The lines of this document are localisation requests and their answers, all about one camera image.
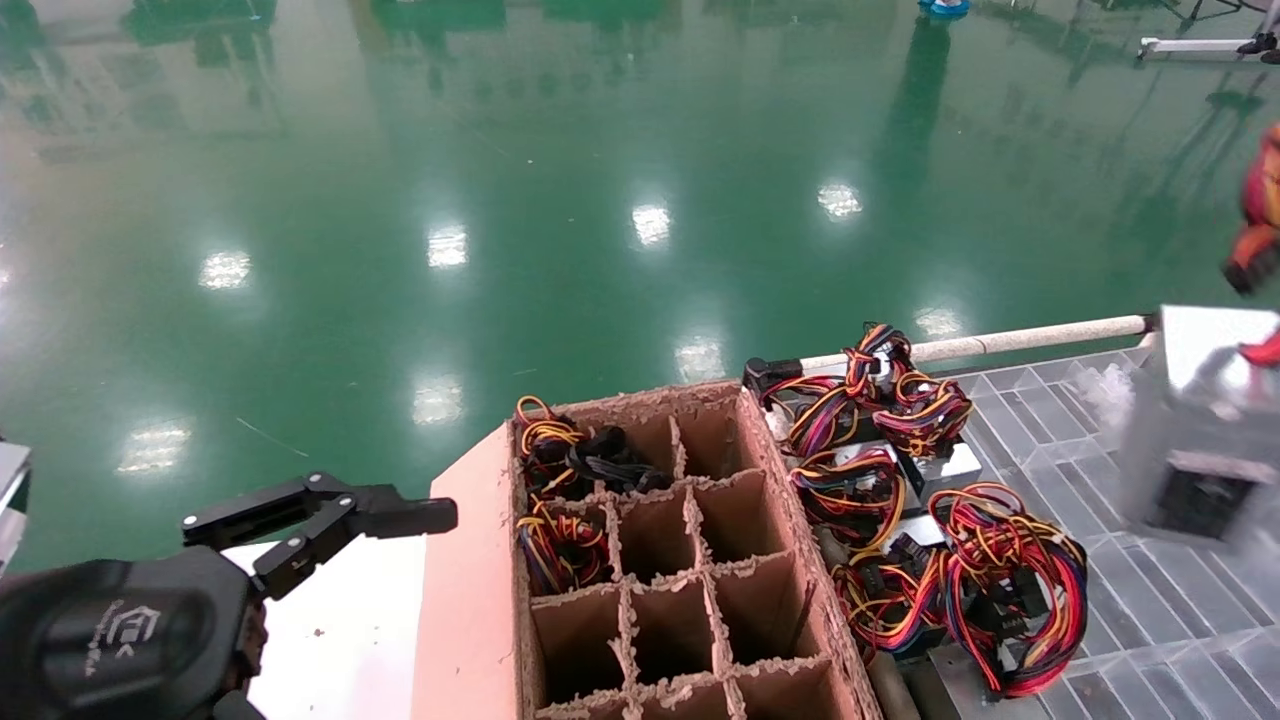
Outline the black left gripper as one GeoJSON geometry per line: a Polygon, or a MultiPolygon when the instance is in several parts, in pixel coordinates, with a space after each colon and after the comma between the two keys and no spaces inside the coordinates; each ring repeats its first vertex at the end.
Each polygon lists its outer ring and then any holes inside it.
{"type": "Polygon", "coordinates": [[[5,719],[259,719],[259,588],[219,552],[6,577],[5,719]]]}

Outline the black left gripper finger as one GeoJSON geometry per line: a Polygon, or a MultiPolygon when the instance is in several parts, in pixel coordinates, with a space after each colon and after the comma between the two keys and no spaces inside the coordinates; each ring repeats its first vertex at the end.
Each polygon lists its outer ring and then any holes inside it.
{"type": "Polygon", "coordinates": [[[308,473],[189,515],[183,553],[219,557],[282,532],[284,538],[257,557],[250,573],[256,597],[282,600],[361,536],[444,534],[458,519],[452,498],[404,498],[390,484],[349,486],[328,473],[308,473]]]}

